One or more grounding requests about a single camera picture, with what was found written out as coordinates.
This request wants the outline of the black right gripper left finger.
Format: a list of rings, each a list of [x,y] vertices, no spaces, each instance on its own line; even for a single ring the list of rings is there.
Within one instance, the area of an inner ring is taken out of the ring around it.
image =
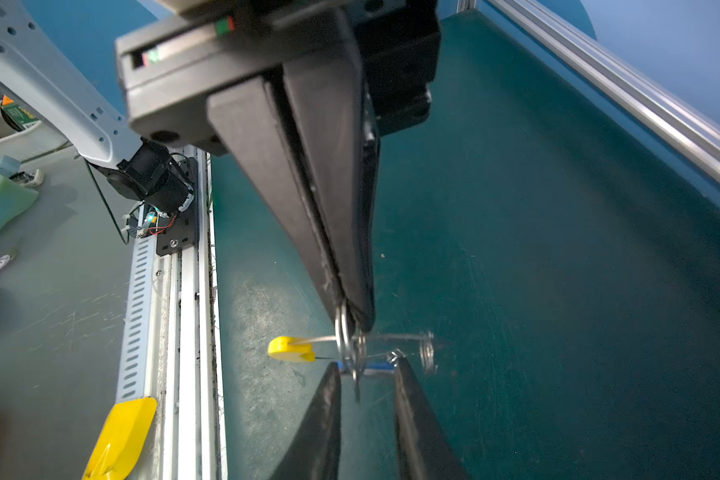
[[[330,363],[271,479],[337,479],[341,455],[342,383]]]

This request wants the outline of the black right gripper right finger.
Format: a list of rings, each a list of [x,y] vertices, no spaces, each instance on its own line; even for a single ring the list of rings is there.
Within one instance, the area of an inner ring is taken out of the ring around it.
[[[450,447],[410,363],[394,373],[395,434],[400,479],[471,479]]]

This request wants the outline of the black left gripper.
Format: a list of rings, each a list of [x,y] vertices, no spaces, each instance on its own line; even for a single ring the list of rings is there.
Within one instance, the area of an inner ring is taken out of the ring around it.
[[[116,41],[131,129],[170,147],[214,155],[226,147],[297,249],[326,316],[345,303],[361,332],[375,323],[365,82],[381,135],[426,120],[441,44],[437,8],[209,1]],[[319,47],[284,66],[308,185],[275,89],[255,76]]]

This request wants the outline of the blue tag silver key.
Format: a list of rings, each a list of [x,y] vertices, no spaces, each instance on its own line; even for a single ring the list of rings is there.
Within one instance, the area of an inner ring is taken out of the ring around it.
[[[396,370],[396,365],[390,361],[373,361],[361,367],[352,367],[345,362],[339,361],[337,367],[341,375],[351,380],[352,392],[357,402],[360,402],[361,399],[361,382],[363,378],[392,377]]]

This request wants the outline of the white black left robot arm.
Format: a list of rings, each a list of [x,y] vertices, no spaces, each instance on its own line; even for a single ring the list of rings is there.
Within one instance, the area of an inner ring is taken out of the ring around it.
[[[425,121],[441,44],[433,1],[169,1],[119,37],[116,111],[19,1],[0,1],[0,84],[124,197],[198,199],[170,158],[231,154],[291,238],[330,318],[369,332],[383,136]]]

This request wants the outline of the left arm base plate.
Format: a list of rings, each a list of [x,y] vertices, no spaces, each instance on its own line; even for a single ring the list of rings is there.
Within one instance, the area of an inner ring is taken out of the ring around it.
[[[156,254],[158,256],[172,255],[197,244],[199,235],[199,206],[201,195],[198,187],[198,162],[195,157],[186,157],[176,154],[174,159],[178,166],[191,180],[193,187],[193,200],[183,212],[173,217],[173,222],[161,221],[160,231],[154,235],[156,238]]]

